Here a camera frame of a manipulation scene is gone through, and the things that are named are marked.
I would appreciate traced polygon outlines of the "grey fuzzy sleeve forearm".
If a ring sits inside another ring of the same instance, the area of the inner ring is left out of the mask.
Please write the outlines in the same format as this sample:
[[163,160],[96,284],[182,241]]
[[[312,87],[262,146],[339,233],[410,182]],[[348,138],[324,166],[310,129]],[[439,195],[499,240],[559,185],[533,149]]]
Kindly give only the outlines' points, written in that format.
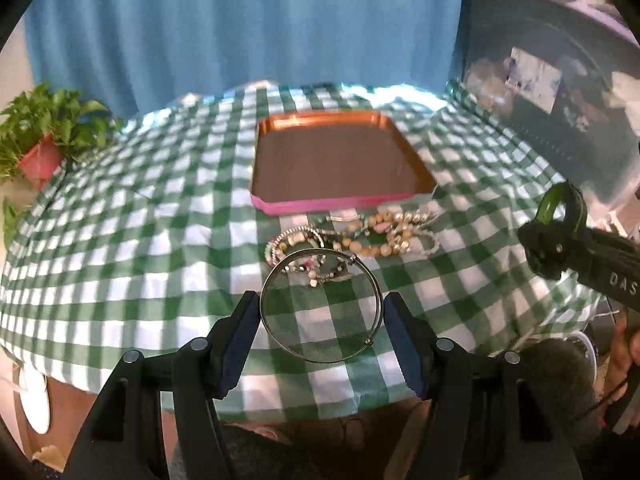
[[579,349],[562,339],[545,339],[521,352],[536,395],[576,452],[597,440],[601,425],[593,369]]

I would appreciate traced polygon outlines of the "person right hand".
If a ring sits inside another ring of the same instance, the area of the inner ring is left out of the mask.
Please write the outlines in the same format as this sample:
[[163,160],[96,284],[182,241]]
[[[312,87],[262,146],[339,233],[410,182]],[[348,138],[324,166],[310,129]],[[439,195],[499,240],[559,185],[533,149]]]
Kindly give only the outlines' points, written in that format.
[[624,434],[639,423],[639,313],[626,309],[614,328],[604,382],[605,426]]

